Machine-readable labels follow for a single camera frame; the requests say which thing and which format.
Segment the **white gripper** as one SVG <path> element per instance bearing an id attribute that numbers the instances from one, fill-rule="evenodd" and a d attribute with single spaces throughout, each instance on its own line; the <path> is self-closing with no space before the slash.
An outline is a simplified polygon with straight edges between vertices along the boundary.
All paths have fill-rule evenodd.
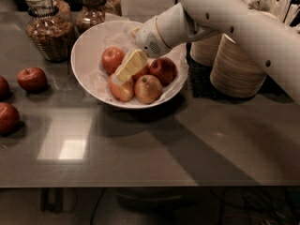
<path id="1" fill-rule="evenodd" d="M 112 82 L 117 85 L 130 82 L 134 75 L 146 67 L 148 56 L 158 58 L 182 43 L 216 35 L 218 30 L 211 19 L 217 14 L 214 7 L 178 3 L 141 27 L 131 29 L 129 34 L 135 38 L 141 50 L 126 54 L 112 75 Z"/>

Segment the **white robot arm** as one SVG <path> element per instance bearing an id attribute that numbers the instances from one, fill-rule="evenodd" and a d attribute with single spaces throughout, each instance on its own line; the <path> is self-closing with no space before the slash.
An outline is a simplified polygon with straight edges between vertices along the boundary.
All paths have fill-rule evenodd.
<path id="1" fill-rule="evenodd" d="M 295 102 L 300 102 L 300 36 L 241 0 L 181 0 L 137 27 L 136 46 L 150 58 L 224 33 Z"/>

